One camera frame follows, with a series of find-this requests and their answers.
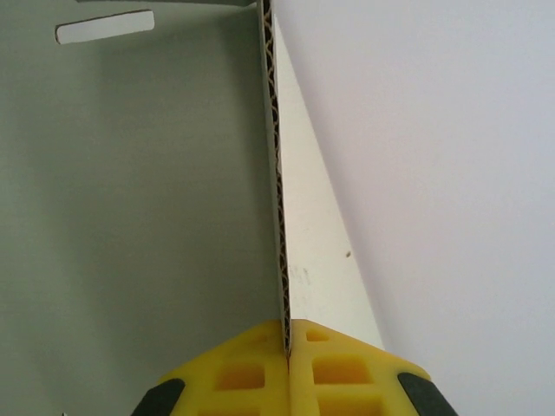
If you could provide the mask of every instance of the white wall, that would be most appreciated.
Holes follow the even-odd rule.
[[[555,4],[277,13],[386,347],[460,414],[555,413]]]

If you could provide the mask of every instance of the black rubber grip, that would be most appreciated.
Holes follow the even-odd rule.
[[[420,416],[457,416],[432,381],[411,373],[400,373],[397,379]]]
[[[147,391],[131,416],[170,416],[184,388],[181,379],[164,381]]]

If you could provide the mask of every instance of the cardboard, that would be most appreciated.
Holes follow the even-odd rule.
[[[0,10],[0,414],[129,414],[280,315],[289,351],[270,2]],[[56,42],[135,10],[152,30]]]

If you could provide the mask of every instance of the cardboard box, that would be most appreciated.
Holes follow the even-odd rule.
[[[271,2],[248,3],[0,7],[1,414],[128,414],[280,315],[289,348]],[[153,29],[58,43],[136,10]]]

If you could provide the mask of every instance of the square hole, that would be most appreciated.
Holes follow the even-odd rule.
[[[264,367],[257,363],[232,363],[219,372],[216,390],[248,390],[264,388]]]
[[[306,341],[308,342],[322,342],[329,340],[330,338],[326,334],[316,331],[315,329],[309,329],[306,331]]]
[[[260,411],[255,409],[244,410],[205,410],[199,416],[260,416]]]
[[[383,416],[382,402],[367,397],[321,397],[320,416]]]
[[[369,384],[366,363],[356,355],[330,355],[312,362],[314,384]]]

